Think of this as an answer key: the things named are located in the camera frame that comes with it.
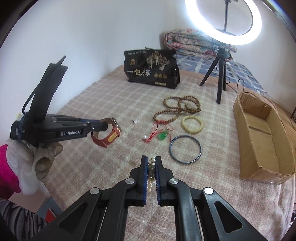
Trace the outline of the pink sleeve forearm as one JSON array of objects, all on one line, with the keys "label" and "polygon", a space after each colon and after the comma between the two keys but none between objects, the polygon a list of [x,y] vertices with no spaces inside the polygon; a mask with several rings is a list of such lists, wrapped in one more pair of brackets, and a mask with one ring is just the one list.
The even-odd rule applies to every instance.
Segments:
[{"label": "pink sleeve forearm", "polygon": [[8,165],[6,151],[8,145],[1,146],[1,167],[0,167],[0,196],[8,200],[14,193],[20,193],[19,179]]}]

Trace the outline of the left hand in white glove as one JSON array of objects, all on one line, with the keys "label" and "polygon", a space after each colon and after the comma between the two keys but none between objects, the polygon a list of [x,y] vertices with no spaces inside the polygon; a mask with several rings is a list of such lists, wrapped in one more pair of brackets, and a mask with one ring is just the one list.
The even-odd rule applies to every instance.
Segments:
[{"label": "left hand in white glove", "polygon": [[16,176],[16,185],[24,195],[32,195],[39,189],[55,157],[62,152],[63,146],[60,143],[34,147],[26,141],[8,141],[8,170]]}]

